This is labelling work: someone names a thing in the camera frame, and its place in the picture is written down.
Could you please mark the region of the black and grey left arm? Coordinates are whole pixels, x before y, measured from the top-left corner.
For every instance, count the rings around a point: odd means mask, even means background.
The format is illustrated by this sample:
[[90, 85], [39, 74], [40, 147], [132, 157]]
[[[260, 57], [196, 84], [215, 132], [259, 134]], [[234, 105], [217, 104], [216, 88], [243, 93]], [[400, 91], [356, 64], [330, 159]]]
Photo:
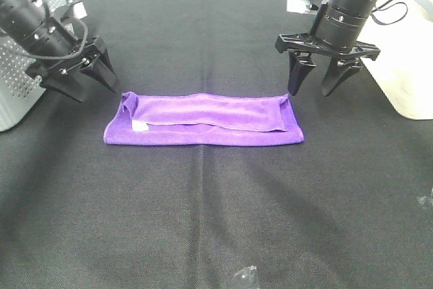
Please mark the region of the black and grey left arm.
[[111, 92], [117, 76], [103, 39], [73, 14], [78, 3], [51, 11], [46, 0], [1, 0], [1, 30], [34, 60], [26, 69], [29, 77], [39, 79], [42, 88], [83, 102], [86, 91], [77, 74]]

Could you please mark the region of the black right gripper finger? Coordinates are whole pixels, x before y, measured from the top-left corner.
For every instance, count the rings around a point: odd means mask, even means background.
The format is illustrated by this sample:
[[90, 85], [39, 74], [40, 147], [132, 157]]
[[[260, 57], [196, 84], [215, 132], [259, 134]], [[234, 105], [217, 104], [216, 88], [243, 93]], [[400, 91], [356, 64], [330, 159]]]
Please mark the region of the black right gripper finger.
[[288, 92], [295, 96], [298, 90], [312, 69], [316, 67], [310, 52], [290, 52], [289, 53], [289, 79]]
[[358, 73], [363, 67], [360, 58], [337, 59], [332, 58], [327, 72], [321, 82], [321, 92], [329, 96], [341, 83]]

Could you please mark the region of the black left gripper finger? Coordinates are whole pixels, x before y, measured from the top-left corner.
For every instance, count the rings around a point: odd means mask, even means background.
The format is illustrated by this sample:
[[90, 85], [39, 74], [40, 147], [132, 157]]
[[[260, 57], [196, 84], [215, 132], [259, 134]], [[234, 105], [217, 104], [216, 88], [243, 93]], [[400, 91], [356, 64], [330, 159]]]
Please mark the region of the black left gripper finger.
[[77, 102], [84, 102], [86, 99], [86, 91], [84, 87], [69, 74], [61, 74], [54, 72], [46, 76], [41, 81], [41, 87], [61, 93]]
[[80, 73], [91, 77], [106, 89], [116, 93], [117, 76], [111, 65], [107, 50], [103, 53], [88, 53], [83, 59]]

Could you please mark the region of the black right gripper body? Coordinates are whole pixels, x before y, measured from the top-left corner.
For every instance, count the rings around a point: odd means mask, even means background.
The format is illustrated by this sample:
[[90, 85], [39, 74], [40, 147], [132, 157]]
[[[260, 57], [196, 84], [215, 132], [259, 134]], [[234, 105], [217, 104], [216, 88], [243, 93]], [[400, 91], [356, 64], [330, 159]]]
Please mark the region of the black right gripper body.
[[308, 33], [294, 35], [278, 35], [275, 42], [275, 48], [278, 53], [302, 52], [316, 53], [330, 58], [348, 60], [353, 58], [369, 58], [375, 61], [380, 54], [380, 49], [375, 45], [356, 41], [348, 49], [340, 49], [333, 45], [321, 43], [315, 37]]

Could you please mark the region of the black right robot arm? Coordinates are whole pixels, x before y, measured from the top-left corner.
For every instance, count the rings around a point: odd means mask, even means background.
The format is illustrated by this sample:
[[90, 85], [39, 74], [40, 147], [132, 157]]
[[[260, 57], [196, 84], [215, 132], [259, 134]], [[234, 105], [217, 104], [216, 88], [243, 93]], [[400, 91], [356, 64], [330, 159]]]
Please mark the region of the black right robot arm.
[[330, 95], [336, 87], [363, 67], [363, 58], [376, 60], [380, 49], [360, 42], [359, 35], [377, 0], [308, 0], [317, 8], [308, 32], [279, 35], [275, 48], [289, 56], [288, 92], [296, 95], [315, 68], [312, 55], [329, 57], [330, 63], [321, 82], [321, 91]]

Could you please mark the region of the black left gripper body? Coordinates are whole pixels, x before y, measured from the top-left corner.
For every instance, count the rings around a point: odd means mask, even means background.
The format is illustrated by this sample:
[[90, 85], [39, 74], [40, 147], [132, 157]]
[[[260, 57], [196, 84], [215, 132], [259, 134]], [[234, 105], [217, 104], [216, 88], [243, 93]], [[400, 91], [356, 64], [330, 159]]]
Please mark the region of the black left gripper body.
[[26, 69], [25, 73], [33, 79], [40, 76], [41, 81], [54, 72], [72, 75], [77, 80], [76, 74], [81, 74], [80, 67], [85, 56], [93, 52], [103, 53], [105, 50], [108, 50], [107, 46], [100, 36], [91, 37], [86, 41], [84, 49], [81, 52], [76, 52], [71, 58], [62, 60], [37, 60]]

